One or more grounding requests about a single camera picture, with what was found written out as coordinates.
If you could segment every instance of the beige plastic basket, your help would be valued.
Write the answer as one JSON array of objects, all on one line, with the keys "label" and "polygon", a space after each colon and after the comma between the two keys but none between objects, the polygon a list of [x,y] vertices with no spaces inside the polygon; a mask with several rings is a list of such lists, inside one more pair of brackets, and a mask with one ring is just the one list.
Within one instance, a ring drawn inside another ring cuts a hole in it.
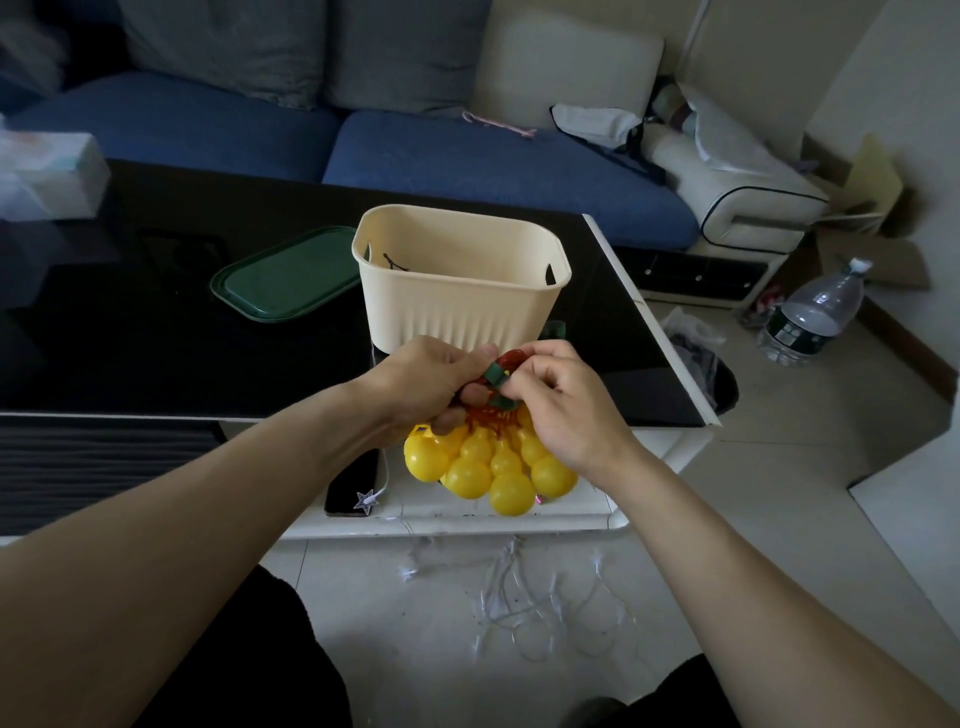
[{"label": "beige plastic basket", "polygon": [[432,207],[368,210],[353,257],[371,339],[386,353],[421,334],[466,350],[489,341],[512,349],[540,335],[570,281],[564,246],[549,230]]}]

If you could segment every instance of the white leather armrest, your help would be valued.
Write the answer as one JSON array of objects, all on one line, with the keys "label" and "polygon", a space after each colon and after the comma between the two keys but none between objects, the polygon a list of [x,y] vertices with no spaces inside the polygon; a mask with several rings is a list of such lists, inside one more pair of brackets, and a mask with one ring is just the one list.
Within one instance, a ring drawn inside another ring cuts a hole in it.
[{"label": "white leather armrest", "polygon": [[666,170],[701,234],[714,245],[790,253],[828,202],[786,165],[775,178],[713,169],[700,159],[693,139],[662,124],[644,126],[642,149]]}]

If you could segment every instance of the coffee table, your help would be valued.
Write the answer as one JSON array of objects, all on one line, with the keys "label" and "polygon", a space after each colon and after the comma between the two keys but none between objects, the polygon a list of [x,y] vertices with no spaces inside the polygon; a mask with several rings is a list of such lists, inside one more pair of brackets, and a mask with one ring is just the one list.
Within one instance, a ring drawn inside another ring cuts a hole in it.
[{"label": "coffee table", "polygon": [[[550,318],[565,322],[636,437],[680,471],[719,424],[587,215],[109,165],[113,182],[97,220],[0,233],[0,251],[12,251],[7,259],[20,266],[0,298],[0,482],[16,490],[0,485],[0,534],[18,535],[156,476],[215,447],[222,430],[366,371],[375,352],[359,286],[296,321],[258,324],[214,298],[208,283],[231,262],[316,228],[356,226],[366,210],[388,203],[515,217],[555,232],[573,276]],[[381,454],[377,478],[389,488],[368,517],[329,517],[321,498],[286,537],[626,524],[587,483],[518,519],[495,516],[485,499],[461,500],[414,480],[399,448]],[[24,493],[32,494],[29,506]],[[35,512],[49,503],[59,504],[53,515]],[[5,522],[5,512],[20,520]]]}]

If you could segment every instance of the tissue box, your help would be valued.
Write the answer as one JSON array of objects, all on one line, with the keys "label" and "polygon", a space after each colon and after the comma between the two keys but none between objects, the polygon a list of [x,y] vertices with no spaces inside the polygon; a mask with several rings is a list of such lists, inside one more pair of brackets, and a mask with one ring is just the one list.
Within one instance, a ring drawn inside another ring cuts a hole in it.
[{"label": "tissue box", "polygon": [[0,219],[96,217],[109,179],[88,133],[0,133]]}]

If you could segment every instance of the plastic water bottle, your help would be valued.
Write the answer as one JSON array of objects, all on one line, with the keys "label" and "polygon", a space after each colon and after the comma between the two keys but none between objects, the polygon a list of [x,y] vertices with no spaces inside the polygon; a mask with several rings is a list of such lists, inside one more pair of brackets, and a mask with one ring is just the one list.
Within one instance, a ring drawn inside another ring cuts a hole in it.
[{"label": "plastic water bottle", "polygon": [[780,306],[756,338],[768,359],[788,367],[806,364],[856,316],[863,276],[873,263],[854,258],[841,273],[820,276]]}]

